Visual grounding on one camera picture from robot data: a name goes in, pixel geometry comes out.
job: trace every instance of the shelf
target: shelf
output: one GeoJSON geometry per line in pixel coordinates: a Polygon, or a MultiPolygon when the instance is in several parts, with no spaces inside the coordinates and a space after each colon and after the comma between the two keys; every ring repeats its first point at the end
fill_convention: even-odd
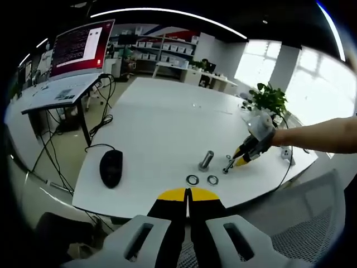
{"type": "Polygon", "coordinates": [[[152,49],[152,50],[160,50],[156,47],[139,47],[139,46],[132,46],[132,47],[135,47],[136,49],[152,49]]]}
{"type": "Polygon", "coordinates": [[[155,62],[156,62],[156,60],[146,60],[146,59],[136,59],[136,60],[152,61],[153,63],[155,63],[155,62]]]}
{"type": "Polygon", "coordinates": [[[161,53],[163,53],[163,52],[171,52],[171,53],[176,53],[176,54],[180,54],[180,55],[185,55],[185,56],[188,56],[188,57],[193,57],[193,55],[189,55],[189,54],[186,54],[186,53],[181,53],[181,52],[178,52],[178,51],[171,51],[171,50],[165,50],[165,49],[163,49],[163,50],[161,51],[161,53]]]}
{"type": "Polygon", "coordinates": [[[150,35],[138,35],[138,37],[163,39],[162,36],[150,36],[150,35]]]}
{"type": "Polygon", "coordinates": [[[187,42],[187,41],[181,41],[175,38],[169,38],[169,37],[165,37],[165,40],[170,40],[170,41],[176,41],[176,42],[180,42],[180,43],[184,43],[184,44],[189,44],[192,46],[197,46],[197,44],[191,43],[191,42],[187,42]]]}

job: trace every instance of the computer mouse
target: computer mouse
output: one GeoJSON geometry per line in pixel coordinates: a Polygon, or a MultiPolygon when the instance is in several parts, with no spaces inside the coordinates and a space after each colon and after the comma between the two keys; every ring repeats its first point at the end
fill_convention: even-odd
{"type": "Polygon", "coordinates": [[[118,150],[106,152],[99,165],[100,177],[108,188],[114,188],[122,178],[123,153],[118,150]]]}

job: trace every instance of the ceiling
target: ceiling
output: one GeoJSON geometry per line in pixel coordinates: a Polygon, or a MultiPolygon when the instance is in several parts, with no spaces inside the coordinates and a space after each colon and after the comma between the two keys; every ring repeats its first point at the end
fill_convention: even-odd
{"type": "MultiPolygon", "coordinates": [[[[15,42],[18,45],[17,62],[20,62],[27,53],[33,53],[36,45],[46,37],[53,41],[57,34],[72,27],[109,18],[115,18],[116,23],[157,23],[187,28],[205,32],[225,42],[245,41],[212,23],[167,12],[119,12],[92,19],[88,16],[88,14],[129,7],[159,7],[185,11],[227,25],[249,39],[278,40],[286,45],[297,47],[305,45],[339,59],[330,27],[315,1],[299,0],[298,3],[289,3],[295,1],[256,0],[200,4],[187,0],[166,0],[149,5],[147,1],[141,0],[134,2],[97,0],[88,2],[81,8],[72,7],[83,1],[56,1],[55,4],[49,2],[48,5],[36,4],[36,2],[21,4],[21,10],[16,11],[21,27],[15,31],[14,28],[9,30],[15,40],[20,37],[20,43],[15,42]],[[268,24],[264,24],[263,19],[267,20],[268,24]]],[[[354,36],[357,35],[356,29],[352,28],[352,25],[356,25],[353,10],[357,9],[354,9],[356,6],[354,0],[339,0],[339,4],[332,0],[321,2],[334,21],[340,23],[339,26],[343,23],[355,34],[354,36]]]]}

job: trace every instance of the potted plant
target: potted plant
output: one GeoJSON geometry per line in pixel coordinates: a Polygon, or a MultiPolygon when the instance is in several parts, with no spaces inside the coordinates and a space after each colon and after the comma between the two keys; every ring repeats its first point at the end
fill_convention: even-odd
{"type": "Polygon", "coordinates": [[[263,83],[257,84],[258,91],[250,90],[249,93],[252,95],[252,99],[243,102],[243,106],[252,111],[252,107],[257,110],[265,110],[271,116],[277,114],[282,116],[286,112],[285,103],[287,102],[285,98],[285,93],[281,91],[280,88],[273,89],[272,85],[268,83],[265,85],[263,83]]]}

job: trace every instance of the monitor screen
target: monitor screen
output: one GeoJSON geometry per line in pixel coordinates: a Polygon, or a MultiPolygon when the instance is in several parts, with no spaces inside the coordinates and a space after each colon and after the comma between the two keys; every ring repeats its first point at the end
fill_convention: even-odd
{"type": "Polygon", "coordinates": [[[58,35],[50,77],[85,69],[101,69],[114,20],[80,26],[58,35]]]}

